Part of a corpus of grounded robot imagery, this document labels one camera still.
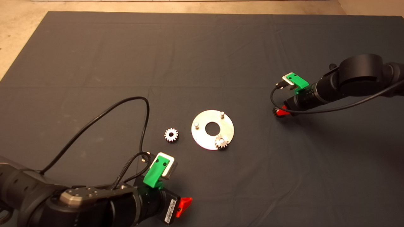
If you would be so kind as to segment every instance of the white sticker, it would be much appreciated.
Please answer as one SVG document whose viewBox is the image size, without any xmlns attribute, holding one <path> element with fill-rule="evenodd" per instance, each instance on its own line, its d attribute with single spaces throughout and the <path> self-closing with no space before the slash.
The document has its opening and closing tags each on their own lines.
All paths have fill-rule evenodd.
<svg viewBox="0 0 404 227">
<path fill-rule="evenodd" d="M 164 219 L 164 221 L 167 224 L 170 224 L 171 216 L 173 215 L 176 203 L 177 202 L 175 200 L 171 199 L 170 207 L 168 208 L 168 211 L 167 211 L 167 214 L 166 214 L 166 219 Z"/>
</svg>

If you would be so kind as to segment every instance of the black tablecloth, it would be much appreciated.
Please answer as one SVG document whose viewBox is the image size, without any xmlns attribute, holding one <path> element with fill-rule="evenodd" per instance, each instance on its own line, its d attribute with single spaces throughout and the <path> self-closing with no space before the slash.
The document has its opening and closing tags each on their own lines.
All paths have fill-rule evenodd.
<svg viewBox="0 0 404 227">
<path fill-rule="evenodd" d="M 314 82 L 361 53 L 404 63 L 403 37 L 402 17 L 49 12 L 0 83 L 1 155 L 43 168 L 90 119 L 142 95 L 145 150 L 174 156 L 165 185 L 194 198 L 175 226 L 404 226 L 402 97 L 282 120 L 269 101 L 291 71 Z M 207 109 L 234 123 L 225 151 L 192 138 Z M 112 182 L 138 152 L 144 117 L 141 101 L 114 110 L 48 176 Z"/>
</svg>

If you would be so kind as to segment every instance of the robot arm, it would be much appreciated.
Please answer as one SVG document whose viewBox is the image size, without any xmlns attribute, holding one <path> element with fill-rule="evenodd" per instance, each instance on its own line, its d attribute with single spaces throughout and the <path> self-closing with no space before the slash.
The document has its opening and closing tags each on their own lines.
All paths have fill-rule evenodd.
<svg viewBox="0 0 404 227">
<path fill-rule="evenodd" d="M 285 100 L 283 107 L 276 107 L 274 114 L 283 116 L 290 113 L 294 116 L 327 112 L 307 110 L 348 96 L 359 97 L 378 93 L 381 94 L 377 96 L 385 97 L 404 95 L 404 65 L 383 64 L 382 58 L 378 55 L 366 54 L 350 57 L 344 60 L 339 67 L 330 65 L 330 70 L 319 81 L 301 88 L 295 96 Z M 282 81 L 274 90 L 287 85 L 295 84 L 290 81 Z"/>
<path fill-rule="evenodd" d="M 163 188 L 159 178 L 164 176 L 158 174 L 165 168 L 154 165 L 160 154 L 145 177 L 113 189 L 58 185 L 0 156 L 0 202 L 9 217 L 19 211 L 18 227 L 130 227 L 152 216 L 170 225 L 192 199 Z"/>
</svg>

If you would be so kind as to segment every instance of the metal gear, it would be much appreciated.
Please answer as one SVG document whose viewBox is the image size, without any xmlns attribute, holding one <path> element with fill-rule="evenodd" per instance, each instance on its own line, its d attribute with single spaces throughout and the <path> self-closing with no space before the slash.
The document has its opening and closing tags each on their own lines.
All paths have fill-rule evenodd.
<svg viewBox="0 0 404 227">
<path fill-rule="evenodd" d="M 164 138 L 167 142 L 173 143 L 178 139 L 178 131 L 175 128 L 169 128 L 164 133 Z"/>
<path fill-rule="evenodd" d="M 218 135 L 215 139 L 215 146 L 217 149 L 224 149 L 229 144 L 229 141 L 223 138 L 223 136 Z"/>
</svg>

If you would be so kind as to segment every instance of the center hole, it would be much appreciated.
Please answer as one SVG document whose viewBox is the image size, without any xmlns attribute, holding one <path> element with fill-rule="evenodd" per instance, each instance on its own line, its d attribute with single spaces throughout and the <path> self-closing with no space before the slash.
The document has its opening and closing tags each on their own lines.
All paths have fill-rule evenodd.
<svg viewBox="0 0 404 227">
<path fill-rule="evenodd" d="M 217 123 L 210 122 L 206 125 L 205 130 L 209 135 L 216 136 L 220 132 L 220 127 Z"/>
</svg>

